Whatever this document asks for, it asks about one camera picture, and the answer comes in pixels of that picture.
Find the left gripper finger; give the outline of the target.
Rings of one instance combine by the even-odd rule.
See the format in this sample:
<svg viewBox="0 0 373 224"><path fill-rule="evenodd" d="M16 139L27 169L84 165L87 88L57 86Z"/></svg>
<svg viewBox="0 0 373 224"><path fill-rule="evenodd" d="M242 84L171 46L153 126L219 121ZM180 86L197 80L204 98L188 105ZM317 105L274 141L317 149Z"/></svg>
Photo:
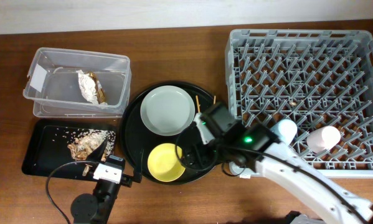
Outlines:
<svg viewBox="0 0 373 224"><path fill-rule="evenodd" d="M143 178L143 156L144 149L142 148L138 155L135 156L135 168L133 171L133 182L141 183Z"/></svg>
<svg viewBox="0 0 373 224"><path fill-rule="evenodd" d="M105 139L92 153L90 153L86 160L92 162L100 162L106 149L108 139Z"/></svg>

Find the food scraps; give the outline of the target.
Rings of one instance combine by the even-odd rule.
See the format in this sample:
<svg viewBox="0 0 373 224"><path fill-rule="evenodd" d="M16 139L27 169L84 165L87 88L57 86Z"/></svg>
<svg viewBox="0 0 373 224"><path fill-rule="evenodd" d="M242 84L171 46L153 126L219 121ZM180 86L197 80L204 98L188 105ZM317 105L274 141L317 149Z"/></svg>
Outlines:
<svg viewBox="0 0 373 224"><path fill-rule="evenodd" d="M101 161L113 154L116 139L114 131L48 126L36 147L32 170L49 175L63 164L84 161L105 139L108 142Z"/></svg>

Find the yellow bowl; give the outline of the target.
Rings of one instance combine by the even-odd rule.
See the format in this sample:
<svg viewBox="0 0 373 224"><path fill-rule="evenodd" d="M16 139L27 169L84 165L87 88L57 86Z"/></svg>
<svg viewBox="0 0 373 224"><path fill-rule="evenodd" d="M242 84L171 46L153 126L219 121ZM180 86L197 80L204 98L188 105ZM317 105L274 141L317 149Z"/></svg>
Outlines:
<svg viewBox="0 0 373 224"><path fill-rule="evenodd" d="M172 182L180 178L186 168L179 162L182 149L172 143L157 145L148 156L150 174L161 182Z"/></svg>

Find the grey plate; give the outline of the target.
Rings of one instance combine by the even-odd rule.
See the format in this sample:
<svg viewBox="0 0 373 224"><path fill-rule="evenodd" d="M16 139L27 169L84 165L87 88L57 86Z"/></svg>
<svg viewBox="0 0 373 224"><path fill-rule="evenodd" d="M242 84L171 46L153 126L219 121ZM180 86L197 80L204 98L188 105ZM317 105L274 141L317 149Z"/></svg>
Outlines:
<svg viewBox="0 0 373 224"><path fill-rule="evenodd" d="M164 85L151 90L142 100L143 124L160 136L177 135L193 121L196 109L191 96L182 88Z"/></svg>

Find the gold candy wrapper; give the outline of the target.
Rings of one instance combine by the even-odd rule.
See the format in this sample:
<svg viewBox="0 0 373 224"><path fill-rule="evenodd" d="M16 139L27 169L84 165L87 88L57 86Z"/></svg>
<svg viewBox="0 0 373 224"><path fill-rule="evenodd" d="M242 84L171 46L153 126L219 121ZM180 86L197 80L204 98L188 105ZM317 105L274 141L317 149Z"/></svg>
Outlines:
<svg viewBox="0 0 373 224"><path fill-rule="evenodd" d="M91 78L95 83L95 87L90 88L90 102L94 104L105 105L106 95L97 76L93 72L87 73L87 76Z"/></svg>

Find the blue cup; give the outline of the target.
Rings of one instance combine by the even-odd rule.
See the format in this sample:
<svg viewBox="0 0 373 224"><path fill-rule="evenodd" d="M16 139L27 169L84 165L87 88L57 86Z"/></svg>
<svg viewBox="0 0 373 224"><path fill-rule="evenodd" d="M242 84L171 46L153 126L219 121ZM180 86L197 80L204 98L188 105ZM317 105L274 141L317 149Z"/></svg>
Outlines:
<svg viewBox="0 0 373 224"><path fill-rule="evenodd" d="M283 119L277 122L274 126L270 128L270 131L275 133L281 141L290 145L296 136L297 125L294 121L290 119Z"/></svg>

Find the white tissue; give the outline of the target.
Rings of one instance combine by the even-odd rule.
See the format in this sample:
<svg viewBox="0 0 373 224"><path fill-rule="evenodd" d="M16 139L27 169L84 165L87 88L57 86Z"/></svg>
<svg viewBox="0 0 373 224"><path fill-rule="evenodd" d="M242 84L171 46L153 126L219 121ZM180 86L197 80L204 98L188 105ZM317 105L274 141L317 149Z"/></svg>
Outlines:
<svg viewBox="0 0 373 224"><path fill-rule="evenodd" d="M82 96L90 103L95 105L99 104L96 89L97 84L93 78L82 70L77 70L76 72L78 74L78 85Z"/></svg>

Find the pink cup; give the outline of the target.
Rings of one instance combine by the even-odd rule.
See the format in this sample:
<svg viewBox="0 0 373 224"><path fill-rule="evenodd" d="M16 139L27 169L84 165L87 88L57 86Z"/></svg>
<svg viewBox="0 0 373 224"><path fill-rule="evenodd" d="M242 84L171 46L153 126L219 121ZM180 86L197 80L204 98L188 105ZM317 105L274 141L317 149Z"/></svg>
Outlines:
<svg viewBox="0 0 373 224"><path fill-rule="evenodd" d="M341 133L334 126L325 126L311 132L306 138L309 149L319 153L325 149L332 149L341 140Z"/></svg>

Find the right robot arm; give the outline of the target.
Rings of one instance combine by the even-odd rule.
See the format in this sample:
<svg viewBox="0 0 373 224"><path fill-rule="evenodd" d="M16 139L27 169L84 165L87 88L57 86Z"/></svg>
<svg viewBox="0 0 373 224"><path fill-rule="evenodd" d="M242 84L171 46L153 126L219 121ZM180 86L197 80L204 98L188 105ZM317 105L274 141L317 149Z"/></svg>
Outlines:
<svg viewBox="0 0 373 224"><path fill-rule="evenodd" d="M246 128L222 103L194 116L193 128L213 149L214 162L232 161L282 186L325 223L373 223L373 203L325 177L262 124Z"/></svg>

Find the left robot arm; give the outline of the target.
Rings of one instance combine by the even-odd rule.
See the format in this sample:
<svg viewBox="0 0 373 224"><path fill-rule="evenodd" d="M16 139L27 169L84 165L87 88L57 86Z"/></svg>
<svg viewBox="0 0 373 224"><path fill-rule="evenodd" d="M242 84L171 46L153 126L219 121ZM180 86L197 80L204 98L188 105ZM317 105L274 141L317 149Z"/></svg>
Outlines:
<svg viewBox="0 0 373 224"><path fill-rule="evenodd" d="M104 140L87 156L83 176L92 177L97 184L92 194L81 194L72 202L70 211L74 223L106 223L120 187L131 187L132 183L142 181L142 174L137 170L133 175L123 173L126 164L123 158L109 155L102 161L107 143Z"/></svg>

